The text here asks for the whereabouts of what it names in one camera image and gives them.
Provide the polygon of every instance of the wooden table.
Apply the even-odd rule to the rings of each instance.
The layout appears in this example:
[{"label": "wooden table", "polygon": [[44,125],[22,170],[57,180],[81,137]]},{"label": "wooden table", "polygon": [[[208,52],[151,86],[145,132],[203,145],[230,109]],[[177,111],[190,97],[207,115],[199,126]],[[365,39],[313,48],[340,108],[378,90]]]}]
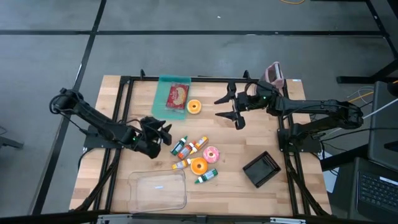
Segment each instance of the wooden table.
[{"label": "wooden table", "polygon": [[[120,76],[104,76],[95,106],[98,111],[110,118],[118,92],[119,80]],[[242,91],[244,84],[237,83],[236,86],[238,91]],[[305,99],[300,80],[287,80],[287,86],[291,99]],[[156,87],[157,82],[153,81],[134,82],[128,119],[151,115],[150,110]],[[122,102],[125,101],[126,92],[124,91]],[[226,94],[226,83],[192,82],[189,94],[191,99],[201,101],[202,111],[197,115],[188,114],[186,120],[183,121],[167,121],[167,124],[173,124],[170,130],[173,144],[185,135],[188,135],[188,141],[198,140],[203,135],[208,136],[207,146],[215,146],[220,151],[220,160],[215,164],[210,164],[209,169],[217,168],[219,174],[207,183],[195,185],[194,181],[197,176],[189,168],[185,169],[187,205],[180,210],[167,210],[161,211],[161,213],[292,215],[284,159],[277,142],[277,117],[267,114],[264,110],[242,113],[246,120],[246,127],[237,131],[233,122],[215,116],[217,112],[231,111],[231,103],[213,104],[214,101]],[[307,123],[310,118],[307,114],[294,114],[294,121]],[[128,212],[127,202],[130,198],[130,188],[127,179],[131,172],[167,170],[171,169],[172,164],[179,161],[170,153],[173,144],[171,146],[163,144],[159,156],[155,159],[149,159],[139,152],[122,150],[111,207],[112,212]],[[269,152],[282,170],[257,189],[246,177],[242,167],[264,151]],[[82,160],[70,208],[79,206],[97,184],[103,156],[104,149],[94,149]],[[331,213],[318,159],[309,153],[301,153],[300,156],[306,186],[322,208]],[[104,208],[107,192],[108,186],[106,185],[100,208]],[[303,213],[302,200],[297,186],[296,196],[299,211]]]}]

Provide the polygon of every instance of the orange ring toy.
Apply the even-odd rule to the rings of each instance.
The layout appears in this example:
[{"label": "orange ring toy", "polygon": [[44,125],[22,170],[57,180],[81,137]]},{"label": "orange ring toy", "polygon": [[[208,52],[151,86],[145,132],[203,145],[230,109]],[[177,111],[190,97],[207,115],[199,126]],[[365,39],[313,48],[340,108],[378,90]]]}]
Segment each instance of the orange ring toy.
[{"label": "orange ring toy", "polygon": [[202,175],[207,171],[207,162],[204,158],[195,158],[191,163],[191,170],[196,175]]},{"label": "orange ring toy", "polygon": [[199,100],[190,100],[188,102],[187,110],[191,114],[198,114],[201,110],[201,103]]}]

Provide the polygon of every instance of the gray floor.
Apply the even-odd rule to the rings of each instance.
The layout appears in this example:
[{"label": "gray floor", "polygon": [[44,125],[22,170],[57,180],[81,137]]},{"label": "gray floor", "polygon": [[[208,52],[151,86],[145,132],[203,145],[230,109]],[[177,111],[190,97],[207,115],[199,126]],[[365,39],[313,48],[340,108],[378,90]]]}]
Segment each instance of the gray floor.
[{"label": "gray floor", "polygon": [[[391,29],[398,26],[397,19],[385,1],[373,3],[398,43],[397,30]],[[1,1],[0,29],[91,30],[99,4]],[[109,0],[99,29],[377,30],[377,26],[361,2],[307,0],[294,6],[278,0]],[[85,35],[0,35],[0,125],[9,131],[5,136],[25,142],[20,151],[0,150],[0,217],[29,213],[60,121],[49,113],[48,102],[61,87],[73,86],[87,40]],[[240,77],[248,69],[259,77],[274,61],[281,62],[286,78],[303,80],[308,99],[346,100],[361,86],[338,85],[335,77],[371,75],[391,62],[392,54],[383,39],[375,38],[97,36],[80,91],[93,105],[103,75],[138,75],[143,68],[148,75]],[[341,138],[331,143],[351,149],[368,140],[367,133],[358,136],[357,142]],[[83,141],[84,136],[70,126],[45,213],[68,210]]]}]

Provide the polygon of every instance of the black plastic container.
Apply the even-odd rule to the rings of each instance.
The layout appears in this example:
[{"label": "black plastic container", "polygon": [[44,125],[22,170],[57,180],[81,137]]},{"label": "black plastic container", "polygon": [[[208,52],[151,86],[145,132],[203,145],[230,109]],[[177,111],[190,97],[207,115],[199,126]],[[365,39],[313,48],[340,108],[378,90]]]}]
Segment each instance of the black plastic container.
[{"label": "black plastic container", "polygon": [[280,171],[280,167],[267,151],[257,156],[248,165],[243,167],[244,173],[257,187],[261,187],[271,177]]}]

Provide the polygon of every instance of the pink object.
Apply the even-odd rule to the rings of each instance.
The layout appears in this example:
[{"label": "pink object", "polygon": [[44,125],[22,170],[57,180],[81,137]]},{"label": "pink object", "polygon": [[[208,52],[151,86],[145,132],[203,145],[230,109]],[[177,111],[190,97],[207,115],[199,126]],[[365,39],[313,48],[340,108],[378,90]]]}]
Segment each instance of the pink object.
[{"label": "pink object", "polygon": [[220,153],[216,147],[209,146],[203,151],[203,158],[205,158],[208,163],[215,163],[220,158]]},{"label": "pink object", "polygon": [[273,84],[276,88],[282,88],[285,85],[284,74],[280,69],[279,62],[272,63],[264,72],[264,76],[266,81]]}]

